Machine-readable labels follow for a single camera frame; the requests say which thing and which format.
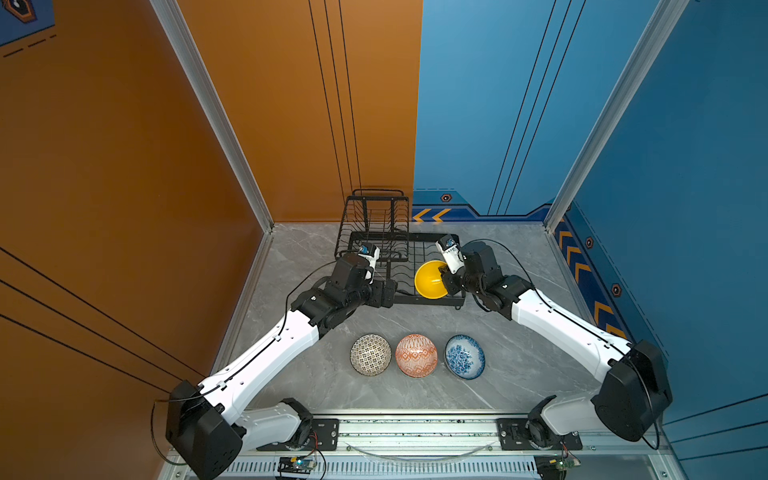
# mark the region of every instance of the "orange patterned bowl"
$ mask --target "orange patterned bowl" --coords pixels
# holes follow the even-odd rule
[[[397,344],[395,358],[403,373],[420,379],[435,371],[437,349],[423,335],[408,335]]]

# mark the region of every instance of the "aluminum frame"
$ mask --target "aluminum frame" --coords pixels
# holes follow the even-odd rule
[[[621,116],[627,110],[630,101],[643,83],[645,75],[656,60],[687,5],[688,0],[660,0],[659,4],[656,5],[654,14],[643,30],[643,34],[624,66],[611,96],[605,102],[600,117],[595,122],[587,141],[584,142],[584,146],[576,157],[571,171],[568,172],[544,219],[544,226],[549,233],[557,228],[560,219],[568,209],[568,205],[576,198],[576,193],[589,175],[589,170],[592,169],[594,162],[603,151],[608,138],[614,133]]]
[[[150,0],[157,19],[165,30],[168,41],[176,52],[176,56],[187,74],[187,79],[192,85],[197,100],[203,108],[211,128],[219,140],[221,149],[230,162],[232,171],[243,189],[248,204],[261,226],[264,233],[272,231],[274,221],[270,215],[266,202],[253,176],[253,171],[248,164],[243,148],[237,140],[235,130],[216,92],[214,82],[211,80],[208,70],[203,62],[200,51],[197,50],[192,33],[187,27],[184,15],[176,0]]]

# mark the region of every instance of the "blue and white bowl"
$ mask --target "blue and white bowl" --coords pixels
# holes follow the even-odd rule
[[[472,380],[485,368],[485,354],[475,339],[457,335],[445,345],[445,364],[458,377]]]

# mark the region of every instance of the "black and white patterned bowl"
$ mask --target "black and white patterned bowl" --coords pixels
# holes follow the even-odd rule
[[[349,361],[358,373],[378,375],[389,366],[392,347],[380,335],[365,335],[357,339],[349,352]]]

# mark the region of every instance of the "black line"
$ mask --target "black line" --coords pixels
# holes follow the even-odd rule
[[[491,195],[491,203],[488,204],[488,215],[491,214],[491,207],[493,207],[493,199],[496,197],[496,190],[498,189],[498,183],[502,181],[502,173],[504,172],[504,166],[507,164],[507,156],[509,155],[509,148],[512,146],[512,138],[515,137],[515,131],[518,129],[520,114],[523,112],[523,105],[525,104],[525,98],[528,96],[528,89],[531,87],[531,79],[533,79],[533,72],[536,70],[536,64],[538,63],[538,56],[539,54],[541,54],[541,47],[544,45],[544,39],[546,38],[547,30],[549,29],[549,22],[551,22],[552,20],[552,12],[554,12],[554,6],[557,3],[558,3],[558,0],[554,0],[554,2],[552,2],[552,10],[549,11],[549,18],[547,18],[547,26],[544,27],[544,34],[541,36],[541,43],[538,44],[536,59],[533,62],[533,68],[531,68],[531,76],[528,77],[528,84],[525,85],[525,93],[523,94],[523,100],[520,102],[520,110],[518,110],[518,117],[515,119],[515,126],[512,128],[512,135],[509,136],[509,143],[507,144],[507,153],[504,154],[502,167],[498,170],[498,178],[496,179],[496,186],[493,187],[493,195]]]
[[[507,187],[509,186],[509,181],[512,178],[512,174],[515,172],[515,164],[518,162],[518,155],[520,155],[520,149],[523,146],[523,141],[525,140],[525,134],[528,133],[528,126],[531,124],[531,119],[533,118],[533,112],[536,110],[536,104],[538,103],[538,96],[541,93],[541,88],[544,86],[544,80],[546,80],[547,78],[547,72],[549,71],[550,63],[552,63],[552,57],[554,56],[554,51],[558,47],[560,34],[563,32],[563,25],[565,25],[565,19],[568,17],[568,12],[571,10],[571,3],[573,3],[573,0],[568,0],[568,7],[565,9],[565,15],[563,15],[563,21],[560,23],[558,36],[554,38],[554,45],[552,45],[552,52],[549,54],[549,60],[547,60],[547,67],[544,69],[544,74],[541,76],[541,82],[538,84],[538,91],[536,92],[536,98],[533,100],[533,107],[531,107],[531,114],[528,116],[528,121],[525,123],[525,129],[523,130],[522,137],[520,137],[520,144],[518,145],[518,151],[517,153],[515,153],[515,160],[512,162],[512,168],[509,169],[509,177],[507,177],[507,183],[504,184],[502,197],[498,201],[498,207],[496,208],[497,215],[500,209],[502,208],[502,201],[504,201],[504,195],[507,193]]]
[[[718,455],[728,455],[729,453],[752,452],[753,450],[762,450],[762,449],[768,449],[768,445],[763,445],[761,447],[752,447],[751,449],[731,450],[730,452],[710,453],[709,455],[699,455],[697,457],[679,458],[678,461],[682,462],[684,460],[695,460],[697,458],[717,457]]]
[[[182,380],[183,380],[181,377],[179,377],[179,376],[175,376],[173,373],[171,373],[171,372],[168,372],[168,371],[167,371],[166,369],[164,369],[163,367],[161,367],[161,366],[159,366],[159,365],[157,365],[157,364],[155,364],[155,363],[152,363],[151,361],[149,361],[149,360],[145,359],[143,356],[141,356],[141,355],[138,355],[137,353],[133,353],[133,352],[132,352],[132,351],[130,351],[129,349],[127,349],[127,348],[125,348],[124,346],[120,345],[119,343],[116,343],[116,342],[114,342],[114,341],[110,340],[109,338],[107,338],[106,336],[103,336],[103,335],[101,335],[99,332],[96,332],[95,330],[88,328],[87,326],[83,325],[82,323],[78,322],[77,320],[75,320],[75,319],[73,319],[73,318],[71,318],[71,317],[69,317],[69,316],[66,316],[65,314],[63,314],[63,313],[59,312],[58,310],[56,310],[54,307],[52,307],[52,306],[48,305],[47,303],[43,303],[42,301],[40,301],[40,300],[38,300],[38,299],[34,298],[32,295],[30,295],[30,294],[28,294],[28,293],[26,293],[26,292],[23,292],[23,291],[21,291],[20,289],[16,288],[15,286],[11,285],[10,283],[6,282],[5,280],[3,280],[3,279],[0,279],[0,283],[2,283],[3,285],[5,285],[6,287],[10,288],[11,290],[14,290],[14,291],[15,291],[15,292],[17,292],[17,293],[20,293],[20,294],[21,294],[21,295],[23,295],[23,296],[26,296],[27,298],[29,298],[29,299],[30,299],[30,300],[32,300],[33,302],[37,303],[38,305],[42,305],[42,306],[44,306],[44,307],[45,307],[45,308],[47,308],[48,310],[51,310],[53,313],[56,313],[57,315],[64,317],[65,319],[69,320],[70,322],[74,323],[75,325],[77,325],[77,326],[80,326],[81,328],[84,328],[84,329],[86,329],[88,332],[91,332],[91,333],[93,333],[93,334],[94,334],[94,335],[96,335],[97,337],[99,337],[99,338],[101,338],[101,339],[104,339],[104,340],[107,340],[109,343],[111,343],[112,345],[116,346],[117,348],[119,348],[119,349],[122,349],[122,350],[124,350],[125,352],[128,352],[128,353],[130,353],[131,355],[135,356],[135,357],[136,357],[136,358],[138,358],[138,359],[144,360],[146,363],[149,363],[149,364],[150,364],[150,365],[152,365],[153,367],[156,367],[156,368],[158,368],[158,369],[162,370],[163,372],[166,372],[168,375],[170,375],[170,376],[174,377],[175,379],[177,379],[177,380],[179,380],[179,381],[182,381]]]
[[[91,307],[93,310],[96,310],[97,312],[99,312],[101,315],[104,315],[104,316],[106,316],[108,319],[112,320],[113,322],[115,322],[115,323],[116,323],[116,324],[118,324],[119,326],[123,327],[123,328],[124,328],[124,329],[126,329],[127,331],[129,331],[129,332],[133,333],[135,336],[139,337],[140,339],[142,339],[142,340],[143,340],[143,341],[145,341],[146,343],[149,343],[149,344],[150,344],[150,345],[152,345],[154,348],[156,348],[156,349],[160,350],[162,353],[165,353],[165,354],[166,354],[166,355],[168,355],[170,358],[172,358],[172,359],[176,360],[176,361],[177,361],[177,362],[179,362],[181,365],[184,365],[184,366],[186,366],[188,369],[192,370],[193,372],[195,372],[195,373],[196,373],[196,374],[198,374],[199,376],[205,377],[205,375],[203,375],[202,373],[198,372],[197,370],[193,369],[192,367],[190,367],[190,366],[189,366],[189,365],[187,365],[186,363],[182,362],[181,360],[179,360],[179,359],[178,359],[178,358],[176,358],[175,356],[173,356],[173,355],[171,355],[170,353],[166,352],[165,350],[163,350],[163,349],[162,349],[162,348],[160,348],[159,346],[157,346],[157,345],[155,345],[154,343],[150,342],[149,340],[145,339],[143,336],[139,335],[138,333],[136,333],[136,332],[135,332],[135,331],[133,331],[132,329],[130,329],[130,328],[128,328],[127,326],[123,325],[122,323],[118,322],[117,320],[115,320],[114,318],[112,318],[111,316],[109,316],[108,314],[106,314],[106,313],[105,313],[103,310],[100,310],[100,309],[98,309],[98,308],[97,308],[96,306],[94,306],[92,303],[89,303],[88,301],[86,301],[85,299],[83,299],[83,297],[81,297],[81,296],[77,295],[76,293],[72,292],[72,291],[71,291],[70,289],[68,289],[67,287],[65,287],[65,286],[61,285],[59,282],[57,282],[56,280],[53,280],[53,279],[52,279],[51,277],[49,277],[48,275],[46,275],[46,274],[44,274],[43,272],[41,272],[40,270],[38,270],[38,269],[34,268],[34,267],[33,267],[32,265],[30,265],[29,263],[26,263],[24,260],[22,260],[22,259],[18,258],[18,257],[17,257],[16,255],[14,255],[13,253],[11,253],[11,252],[7,251],[5,248],[3,248],[3,247],[0,247],[0,252],[3,252],[3,253],[5,253],[6,255],[8,255],[9,257],[11,257],[13,260],[16,260],[17,262],[19,262],[21,265],[24,265],[24,266],[26,266],[27,268],[29,268],[29,269],[30,269],[30,270],[32,270],[33,272],[37,273],[39,276],[42,276],[42,277],[43,277],[43,278],[45,278],[47,281],[49,281],[49,282],[53,283],[54,285],[56,285],[56,286],[57,286],[57,287],[59,287],[60,289],[64,290],[66,293],[69,293],[69,294],[70,294],[70,295],[72,295],[74,298],[76,298],[76,299],[80,300],[82,303],[85,303],[86,305],[88,305],[89,307]]]
[[[509,200],[507,200],[507,206],[504,209],[504,213],[507,213],[507,209],[509,208],[509,204],[512,202],[512,196],[515,194],[515,190],[518,188],[518,182],[520,181],[520,176],[523,173],[523,168],[525,168],[525,161],[528,159],[528,154],[531,153],[531,147],[533,146],[533,141],[536,139],[536,133],[538,132],[538,126],[541,125],[541,119],[544,118],[544,112],[547,110],[547,105],[549,104],[549,98],[552,95],[552,91],[554,90],[554,84],[558,81],[558,76],[560,75],[560,69],[563,67],[563,62],[565,61],[565,55],[568,53],[568,48],[571,47],[571,40],[574,38],[574,33],[576,33],[576,27],[578,27],[578,21],[581,19],[581,13],[584,11],[584,6],[587,4],[587,0],[584,0],[584,3],[581,4],[581,10],[579,10],[578,17],[576,18],[576,23],[574,24],[574,29],[571,31],[571,37],[568,39],[568,43],[565,45],[565,51],[563,52],[563,58],[560,59],[560,65],[558,66],[557,73],[554,74],[554,80],[552,81],[552,86],[549,88],[549,93],[547,94],[547,101],[544,102],[544,108],[541,109],[541,116],[538,118],[538,123],[536,124],[536,129],[533,130],[533,137],[531,137],[531,143],[528,144],[528,149],[525,151],[525,157],[523,157],[523,165],[520,166],[520,171],[518,172],[518,178],[515,180],[515,186],[512,188],[512,193],[509,194]]]
[[[336,169],[339,171],[339,186],[341,187],[341,202],[346,204],[346,198],[344,197],[344,182],[341,179],[341,166],[339,165],[339,152],[336,151],[336,136],[333,134],[333,122],[331,121],[331,107],[328,103],[328,91],[326,90],[326,77],[323,75],[323,61],[320,60],[320,45],[317,43],[317,30],[315,29],[315,17],[312,15],[312,2],[306,0],[306,4],[310,7],[310,20],[312,20],[312,32],[315,34],[315,48],[317,48],[317,61],[320,64],[320,78],[323,79],[323,93],[326,96],[326,110],[328,111],[328,125],[331,127],[331,140],[333,141],[333,154],[336,156]]]
[[[7,53],[7,54],[3,55],[2,57],[3,57],[3,58],[5,58],[5,57],[10,57],[10,56],[11,56],[11,55],[13,55],[14,53],[19,53],[19,52],[20,52],[20,51],[22,51],[22,50],[24,50],[24,49],[23,49],[23,48],[20,48],[20,49],[18,49],[18,50],[14,50],[14,51],[12,51],[11,53]]]
[[[132,373],[128,373],[128,372],[126,372],[126,371],[125,371],[125,370],[123,370],[123,369],[119,369],[118,367],[116,367],[116,366],[114,366],[114,365],[110,365],[109,363],[106,363],[104,360],[99,360],[99,359],[97,359],[96,357],[94,357],[94,356],[92,356],[92,355],[88,355],[86,352],[83,352],[82,350],[78,350],[78,349],[74,348],[73,346],[69,346],[69,345],[67,345],[66,343],[64,343],[64,342],[61,342],[61,341],[59,341],[59,340],[56,340],[56,339],[55,339],[55,338],[53,338],[52,336],[48,336],[48,335],[45,335],[43,332],[40,332],[40,331],[38,331],[38,330],[35,330],[35,329],[33,329],[32,327],[30,327],[30,326],[26,326],[24,323],[21,323],[21,322],[17,322],[16,320],[12,319],[10,316],[6,316],[6,315],[3,315],[2,313],[0,313],[0,316],[1,316],[2,318],[4,318],[4,319],[8,320],[8,321],[9,321],[9,322],[11,322],[11,323],[15,323],[16,325],[20,326],[21,328],[25,328],[25,329],[29,330],[30,332],[33,332],[33,333],[37,333],[39,336],[42,336],[42,337],[44,337],[44,338],[47,338],[47,339],[51,340],[52,342],[56,342],[56,343],[58,343],[58,344],[59,344],[59,345],[61,345],[61,346],[65,346],[65,347],[67,347],[67,348],[68,348],[68,349],[70,349],[70,350],[73,350],[73,351],[75,351],[75,352],[77,352],[77,353],[80,353],[81,355],[87,356],[87,357],[88,357],[89,359],[91,359],[91,360],[96,360],[96,361],[97,361],[97,362],[99,362],[101,365],[106,365],[106,366],[108,366],[108,367],[109,367],[109,368],[111,368],[111,369],[115,369],[115,370],[117,370],[117,371],[118,371],[118,372],[120,372],[120,373],[124,373],[125,375],[128,375],[128,376],[130,376],[132,379],[136,379],[136,380],[138,380],[139,382],[142,382],[142,383],[146,383],[147,385],[149,385],[149,386],[152,386],[152,387],[154,387],[154,388],[156,388],[156,389],[160,390],[161,392],[165,392],[165,393],[168,393],[168,394],[170,394],[170,392],[168,392],[166,389],[162,389],[161,387],[159,387],[159,386],[157,386],[157,385],[155,385],[155,384],[153,384],[153,383],[149,383],[147,380],[144,380],[144,379],[140,379],[139,377],[137,377],[136,375],[134,375],[134,374],[132,374]]]
[[[762,395],[754,396],[751,399],[740,400],[739,402],[729,403],[728,405],[723,405],[721,407],[717,407],[716,409],[707,410],[706,412],[694,413],[693,415],[683,417],[682,419],[672,420],[671,422],[664,423],[664,425],[666,426],[666,425],[671,425],[673,423],[682,422],[683,420],[692,419],[693,417],[698,417],[699,415],[706,415],[707,413],[712,413],[712,412],[716,412],[717,410],[727,409],[728,407],[739,405],[740,403],[751,402],[752,400],[762,399],[763,397],[767,397],[767,396],[768,396],[768,393],[764,393]]]
[[[339,76],[336,74],[336,56],[333,54],[333,40],[331,39],[331,21],[328,18],[328,4],[323,0],[326,8],[326,24],[328,26],[328,43],[331,46],[331,62],[333,63],[333,80],[336,82],[336,100],[339,101],[339,118],[341,119],[341,135],[344,139],[344,154],[346,155],[346,173],[349,175],[349,189],[355,190],[352,185],[352,168],[349,166],[349,149],[346,147],[346,129],[344,128],[344,112],[341,110],[341,94],[339,93]]]
[[[344,44],[344,63],[346,65],[346,86],[349,92],[349,112],[352,114],[352,136],[355,138],[355,159],[357,160],[357,184],[362,188],[360,177],[360,156],[357,151],[357,130],[355,129],[355,108],[352,106],[352,83],[349,81],[349,61],[346,58],[346,38],[344,37],[344,17],[341,12],[341,0],[339,0],[339,19],[341,20],[341,39]]]
[[[732,432],[733,430],[747,429],[749,427],[754,427],[754,426],[762,425],[763,423],[768,423],[768,420],[763,420],[762,422],[750,423],[749,425],[742,425],[742,426],[739,426],[739,427],[732,427],[730,429],[718,430],[717,432],[703,433],[701,435],[696,435],[694,437],[688,437],[686,439],[673,440],[670,443],[685,442],[686,440],[700,439],[701,437],[708,437],[710,435],[717,435],[718,433],[725,433],[725,432]]]

